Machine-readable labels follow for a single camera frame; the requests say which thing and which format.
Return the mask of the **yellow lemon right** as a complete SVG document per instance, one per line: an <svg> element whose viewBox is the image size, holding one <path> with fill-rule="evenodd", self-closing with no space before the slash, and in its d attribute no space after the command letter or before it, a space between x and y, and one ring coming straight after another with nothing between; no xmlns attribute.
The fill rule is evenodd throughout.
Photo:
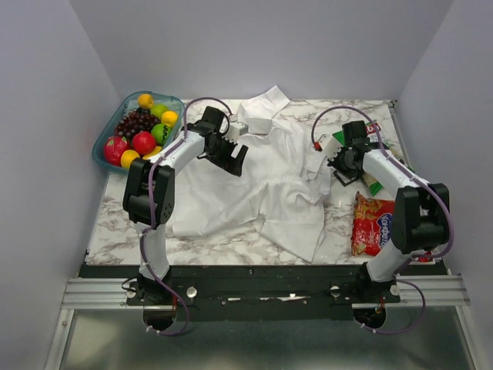
<svg viewBox="0 0 493 370"><path fill-rule="evenodd" d="M172 110L167 110L161 115L160 120L163 125L173 128L179 120L179 114Z"/></svg>

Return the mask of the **yellow lemon at basket back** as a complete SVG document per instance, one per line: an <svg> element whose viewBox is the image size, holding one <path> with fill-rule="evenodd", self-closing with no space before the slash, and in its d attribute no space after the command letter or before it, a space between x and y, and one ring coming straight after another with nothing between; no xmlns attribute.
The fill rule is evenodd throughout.
<svg viewBox="0 0 493 370"><path fill-rule="evenodd" d="M149 93L141 94L137 99L137 103L141 109L151 110L154 107L153 96Z"/></svg>

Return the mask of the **blue plastic fruit basket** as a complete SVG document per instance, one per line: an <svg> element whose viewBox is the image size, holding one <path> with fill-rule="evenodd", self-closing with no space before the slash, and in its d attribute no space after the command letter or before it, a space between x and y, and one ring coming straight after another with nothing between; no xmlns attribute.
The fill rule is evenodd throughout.
<svg viewBox="0 0 493 370"><path fill-rule="evenodd" d="M110 172L127 174L130 160L147 158L175 139L184 108L175 96L145 90L130 94L99 134L92 158Z"/></svg>

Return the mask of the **red apple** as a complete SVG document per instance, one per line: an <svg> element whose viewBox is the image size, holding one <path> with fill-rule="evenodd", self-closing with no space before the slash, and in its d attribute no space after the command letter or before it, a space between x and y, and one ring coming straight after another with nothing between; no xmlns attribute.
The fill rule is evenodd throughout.
<svg viewBox="0 0 493 370"><path fill-rule="evenodd" d="M144 156L152 152L155 146L156 146L156 141L153 135L149 132L142 131L140 133L137 133L132 138L132 147L141 156Z"/></svg>

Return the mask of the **orange fruit front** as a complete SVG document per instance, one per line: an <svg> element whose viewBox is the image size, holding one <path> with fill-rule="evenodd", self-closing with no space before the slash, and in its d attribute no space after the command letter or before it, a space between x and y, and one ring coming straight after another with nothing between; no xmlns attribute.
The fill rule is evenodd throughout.
<svg viewBox="0 0 493 370"><path fill-rule="evenodd" d="M141 156L135 150L126 150L122 153L122 156L120 157L120 166L124 169L129 169L132 161L140 158Z"/></svg>

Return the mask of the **green apple back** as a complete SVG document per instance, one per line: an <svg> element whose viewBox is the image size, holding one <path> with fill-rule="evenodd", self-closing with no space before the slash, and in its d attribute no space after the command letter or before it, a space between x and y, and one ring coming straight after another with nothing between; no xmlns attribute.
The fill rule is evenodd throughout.
<svg viewBox="0 0 493 370"><path fill-rule="evenodd" d="M167 112L169 109L166 105L164 104L157 104L155 105L151 110L150 113L157 117L158 119L161 119L162 115Z"/></svg>

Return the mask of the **aluminium rail frame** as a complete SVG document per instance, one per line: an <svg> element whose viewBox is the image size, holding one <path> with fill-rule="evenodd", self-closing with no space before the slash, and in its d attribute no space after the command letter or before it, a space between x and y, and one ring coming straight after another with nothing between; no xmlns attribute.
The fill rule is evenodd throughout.
<svg viewBox="0 0 493 370"><path fill-rule="evenodd" d="M61 311L53 335L46 369L60 369L68 345L69 329L76 311L139 310L173 312L173 304L146 303L139 299L129 304L131 294L121 288L121 278L70 278L62 297ZM488 357L477 336L471 316L471 300L460 275L401 276L395 291L397 303L386 302L386 308L415 308L425 303L428 308L454 307L460 321L465 344L474 369L489 369Z"/></svg>

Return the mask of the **red dragon fruit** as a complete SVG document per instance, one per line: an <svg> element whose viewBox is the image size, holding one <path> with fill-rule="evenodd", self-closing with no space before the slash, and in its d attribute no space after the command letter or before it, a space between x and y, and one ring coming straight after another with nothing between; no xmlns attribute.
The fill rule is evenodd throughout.
<svg viewBox="0 0 493 370"><path fill-rule="evenodd" d="M120 167L121 157L129 149L129 141L124 136L111 136L103 147L103 155L107 163Z"/></svg>

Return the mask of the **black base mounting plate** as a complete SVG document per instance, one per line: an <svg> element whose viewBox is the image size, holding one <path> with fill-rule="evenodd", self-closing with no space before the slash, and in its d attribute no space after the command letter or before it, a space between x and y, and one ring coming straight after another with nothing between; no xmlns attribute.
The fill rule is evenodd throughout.
<svg viewBox="0 0 493 370"><path fill-rule="evenodd" d="M410 266L403 276L449 275L443 264ZM78 278L121 278L129 304L173 304L173 312L142 311L146 322L284 321L330 319L366 323L384 319L385 303L400 301L400 277L371 283L355 265L183 266L170 269L167 291L145 281L136 266L83 265Z"/></svg>

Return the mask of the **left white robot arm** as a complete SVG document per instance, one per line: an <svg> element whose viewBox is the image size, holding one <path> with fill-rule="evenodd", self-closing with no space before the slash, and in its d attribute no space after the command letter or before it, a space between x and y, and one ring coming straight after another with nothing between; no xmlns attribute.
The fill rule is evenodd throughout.
<svg viewBox="0 0 493 370"><path fill-rule="evenodd" d="M149 160L132 161L122 205L139 233L139 273L149 279L144 295L153 304L165 303L171 293L169 283L164 281L170 268L165 229L175 207L176 175L200 157L239 177L248 147L237 141L247 132L247 124L232 121L219 109L208 106L201 119L187 123L160 153Z"/></svg>

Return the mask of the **purple grape bunch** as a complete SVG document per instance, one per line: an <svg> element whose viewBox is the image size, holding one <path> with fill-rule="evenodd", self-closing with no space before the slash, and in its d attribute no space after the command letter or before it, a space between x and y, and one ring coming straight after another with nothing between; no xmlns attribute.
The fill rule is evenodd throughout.
<svg viewBox="0 0 493 370"><path fill-rule="evenodd" d="M147 109L135 109L126 114L114 129L115 136L124 136L126 139L132 139L137 133L142 131L151 132L151 129L160 123L160 120L150 113Z"/></svg>

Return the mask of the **yellow banana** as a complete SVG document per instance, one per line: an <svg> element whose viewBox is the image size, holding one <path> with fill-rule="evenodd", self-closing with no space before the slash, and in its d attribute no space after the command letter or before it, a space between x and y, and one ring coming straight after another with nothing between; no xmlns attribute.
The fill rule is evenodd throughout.
<svg viewBox="0 0 493 370"><path fill-rule="evenodd" d="M155 148L153 149L153 151L152 151L152 152L150 152L150 153L148 153L148 154L146 154L146 155L142 156L142 158L143 158L144 160L148 160L149 158L151 158L151 157L153 157L153 156L155 156L155 155L159 154L159 153L161 152L161 150L162 150L162 147L161 147L161 146L155 146Z"/></svg>

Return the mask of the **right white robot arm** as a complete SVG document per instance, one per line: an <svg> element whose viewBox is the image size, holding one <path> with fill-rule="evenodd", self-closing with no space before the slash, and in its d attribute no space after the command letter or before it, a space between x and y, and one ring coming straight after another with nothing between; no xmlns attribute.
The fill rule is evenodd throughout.
<svg viewBox="0 0 493 370"><path fill-rule="evenodd" d="M354 283L356 296L365 302L382 293L382 284L393 280L406 264L426 251L445 249L454 242L454 227L450 215L448 188L442 183L430 183L401 163L383 144L381 138L372 142L362 121L342 126L344 141L329 136L320 148L328 165L345 177L354 179L367 173L394 197L394 212L388 242L363 268L367 276Z"/></svg>

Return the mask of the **green lime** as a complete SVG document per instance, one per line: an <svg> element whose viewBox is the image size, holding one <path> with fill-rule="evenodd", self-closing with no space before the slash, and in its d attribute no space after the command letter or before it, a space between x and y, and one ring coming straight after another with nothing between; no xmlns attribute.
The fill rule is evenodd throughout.
<svg viewBox="0 0 493 370"><path fill-rule="evenodd" d="M171 129L167 125L158 123L151 129L151 134L153 135L156 144L158 146L163 146L170 134L170 131Z"/></svg>

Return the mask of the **white shirt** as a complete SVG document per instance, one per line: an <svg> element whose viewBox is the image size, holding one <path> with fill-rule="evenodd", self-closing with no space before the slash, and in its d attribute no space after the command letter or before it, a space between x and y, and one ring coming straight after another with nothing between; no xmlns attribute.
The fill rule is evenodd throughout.
<svg viewBox="0 0 493 370"><path fill-rule="evenodd" d="M309 129L276 119L290 100L274 86L243 101L239 122L248 151L235 177L208 160L191 161L176 177L168 227L177 237L201 237L256 220L257 232L306 262L324 239L330 171L309 142Z"/></svg>

